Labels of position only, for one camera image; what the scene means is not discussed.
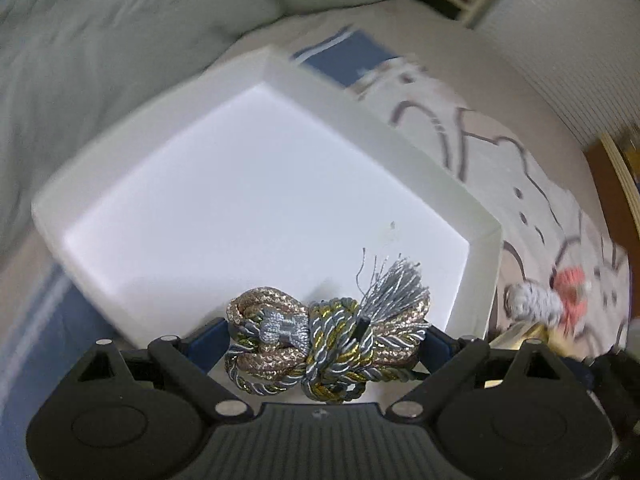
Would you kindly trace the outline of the white grey yarn ball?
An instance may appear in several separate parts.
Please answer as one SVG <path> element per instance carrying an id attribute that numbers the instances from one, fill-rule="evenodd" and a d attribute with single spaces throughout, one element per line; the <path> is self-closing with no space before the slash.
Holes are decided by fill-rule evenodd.
<path id="1" fill-rule="evenodd" d="M 506 289 L 506 315 L 514 321 L 558 326 L 564 306 L 557 292 L 533 282 L 521 282 Z"/>

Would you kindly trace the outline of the pink crochet octopus toy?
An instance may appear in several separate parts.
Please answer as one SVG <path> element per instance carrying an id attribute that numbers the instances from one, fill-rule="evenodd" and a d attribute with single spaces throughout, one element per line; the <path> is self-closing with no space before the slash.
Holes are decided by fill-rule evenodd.
<path id="1" fill-rule="evenodd" d="M 566 330 L 574 330 L 586 315 L 590 281 L 581 266 L 569 266 L 559 270 L 552 278 L 552 289 L 563 305 L 561 323 Z"/>

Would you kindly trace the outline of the oval wooden box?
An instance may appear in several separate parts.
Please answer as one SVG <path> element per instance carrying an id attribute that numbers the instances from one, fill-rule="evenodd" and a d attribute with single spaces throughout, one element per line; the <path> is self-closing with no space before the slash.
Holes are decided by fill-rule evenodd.
<path id="1" fill-rule="evenodd" d="M 489 344 L 483 387 L 578 386 L 575 374 L 549 342 L 550 330 L 540 324 L 513 325 Z"/>

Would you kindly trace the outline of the cartoon cat print blanket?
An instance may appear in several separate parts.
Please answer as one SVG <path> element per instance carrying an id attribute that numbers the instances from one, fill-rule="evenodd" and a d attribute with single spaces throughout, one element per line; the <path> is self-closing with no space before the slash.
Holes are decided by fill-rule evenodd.
<path id="1" fill-rule="evenodd" d="M 580 358 L 626 344 L 631 289 L 626 250 L 596 227 L 574 195 L 544 173 L 508 128 L 471 110 L 408 58 L 360 68 L 348 88 L 462 183 L 501 224 L 491 337 L 522 322 L 506 315 L 510 285 L 533 282 L 552 289 L 556 272 L 581 266 L 590 281 L 587 313 L 574 330 L 562 323 L 546 326 L 552 342 L 563 354 Z"/>

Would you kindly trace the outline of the white shallow cardboard box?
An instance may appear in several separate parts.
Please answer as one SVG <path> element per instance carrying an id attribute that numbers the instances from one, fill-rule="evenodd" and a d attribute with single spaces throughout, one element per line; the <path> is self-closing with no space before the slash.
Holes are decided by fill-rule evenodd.
<path id="1" fill-rule="evenodd" d="M 359 297 L 406 257 L 430 321 L 483 336 L 499 222 L 401 133 L 271 48 L 216 67 L 101 134 L 32 218 L 54 258 L 133 344 L 184 336 L 258 286 Z"/>

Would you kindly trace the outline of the wooden bed headboard shelf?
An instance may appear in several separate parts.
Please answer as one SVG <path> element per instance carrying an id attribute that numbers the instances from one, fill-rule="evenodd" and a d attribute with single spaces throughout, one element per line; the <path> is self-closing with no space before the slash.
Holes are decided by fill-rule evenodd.
<path id="1" fill-rule="evenodd" d="M 639 190 L 612 136 L 603 133 L 586 151 L 608 232 L 639 265 Z"/>

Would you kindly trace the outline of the grey quilted duvet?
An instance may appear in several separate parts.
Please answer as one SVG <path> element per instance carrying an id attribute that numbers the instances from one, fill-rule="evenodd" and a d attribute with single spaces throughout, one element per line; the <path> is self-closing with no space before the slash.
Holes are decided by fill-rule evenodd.
<path id="1" fill-rule="evenodd" d="M 381 0 L 1 0 L 1 248 L 111 124 L 288 15 Z"/>

